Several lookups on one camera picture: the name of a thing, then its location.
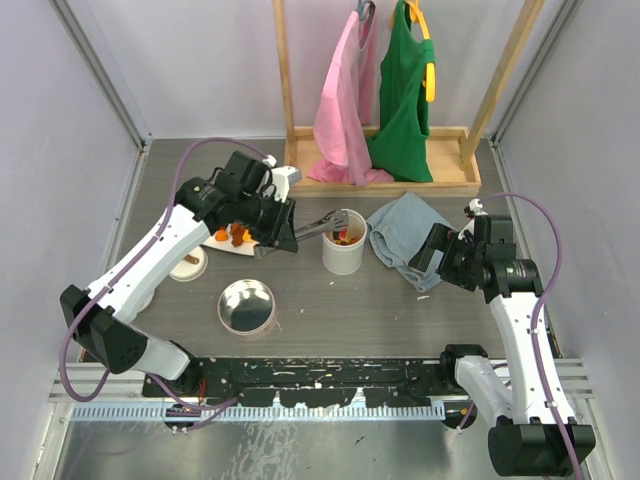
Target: white panel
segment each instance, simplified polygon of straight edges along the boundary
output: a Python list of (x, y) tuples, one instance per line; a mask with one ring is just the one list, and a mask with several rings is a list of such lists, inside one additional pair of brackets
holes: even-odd
[(58, 301), (99, 273), (136, 158), (48, 2), (0, 2), (2, 478), (26, 478), (64, 333)]
[[(640, 431), (638, 25), (638, 2), (585, 0), (503, 141), (514, 188), (542, 200), (559, 223), (565, 267), (550, 313), (564, 353), (584, 359), (619, 478), (640, 469), (629, 448)], [(524, 212), (548, 279), (553, 237)]]
[[(284, 134), (271, 0), (72, 0), (71, 5), (79, 2), (93, 10), (156, 138)], [(559, 2), (548, 0), (543, 17), (552, 17)], [(333, 50), (356, 3), (285, 1), (297, 125), (313, 123)], [(382, 61), (395, 1), (376, 5)], [(522, 0), (425, 0), (421, 6), (436, 49), (431, 124), (471, 126)], [(545, 30), (536, 29), (536, 41)], [(525, 49), (509, 97), (536, 48)], [(507, 104), (501, 103), (497, 116)]]

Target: green tank top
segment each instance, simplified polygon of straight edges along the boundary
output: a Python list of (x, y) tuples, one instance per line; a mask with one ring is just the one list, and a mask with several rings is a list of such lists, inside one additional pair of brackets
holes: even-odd
[(435, 63), (433, 42), (413, 37), (404, 0), (395, 8), (389, 50), (380, 65), (380, 131), (367, 140), (369, 155), (375, 168), (396, 181), (433, 182), (426, 162), (429, 104), (422, 85), (427, 63)]

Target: folded cloth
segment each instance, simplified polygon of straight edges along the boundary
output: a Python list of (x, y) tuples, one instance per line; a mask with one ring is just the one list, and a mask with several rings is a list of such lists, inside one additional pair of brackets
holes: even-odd
[(387, 267), (398, 270), (419, 292), (426, 292), (441, 281), (436, 268), (442, 252), (434, 253), (424, 273), (409, 267), (409, 261), (424, 244), (434, 223), (451, 226), (412, 192), (388, 203), (367, 219), (369, 241), (375, 254)]

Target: silver bowl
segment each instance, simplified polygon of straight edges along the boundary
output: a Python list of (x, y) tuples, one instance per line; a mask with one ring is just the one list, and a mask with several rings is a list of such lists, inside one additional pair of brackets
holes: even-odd
[(220, 295), (218, 316), (231, 333), (249, 340), (262, 338), (276, 322), (273, 293), (258, 280), (238, 280)]

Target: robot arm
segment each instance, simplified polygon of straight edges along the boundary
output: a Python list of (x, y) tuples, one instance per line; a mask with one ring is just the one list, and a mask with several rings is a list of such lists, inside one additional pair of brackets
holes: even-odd
[[(177, 192), (169, 224), (151, 248), (145, 251), (165, 217), (116, 266), (86, 289), (69, 286), (60, 297), (67, 325), (98, 292), (104, 287), (109, 289), (78, 325), (76, 342), (111, 373), (129, 369), (155, 373), (174, 381), (172, 386), (177, 391), (190, 391), (199, 378), (191, 354), (130, 323), (172, 268), (220, 227), (242, 223), (260, 245), (297, 252), (293, 232), (295, 202), (287, 196), (290, 185), (300, 179), (300, 172), (293, 167), (272, 168), (274, 163), (235, 152), (211, 181), (188, 180)], [(114, 278), (134, 259), (135, 265), (114, 283)]]
[[(580, 462), (595, 447), (595, 436), (591, 426), (576, 423), (558, 379), (542, 311), (532, 328), (531, 316), (543, 293), (538, 268), (532, 260), (516, 258), (510, 217), (488, 215), (478, 200), (465, 212), (471, 218), (465, 229), (456, 232), (435, 224), (409, 266), (426, 271), (434, 252), (442, 251), (437, 272), (444, 281), (484, 292), (505, 346), (511, 388), (503, 385), (479, 345), (447, 346), (441, 355), (446, 381), (470, 395), (491, 427), (489, 455), (499, 475), (567, 475), (571, 464), (551, 407)], [(537, 336), (540, 359), (532, 335)], [(553, 392), (553, 405), (541, 375)]]

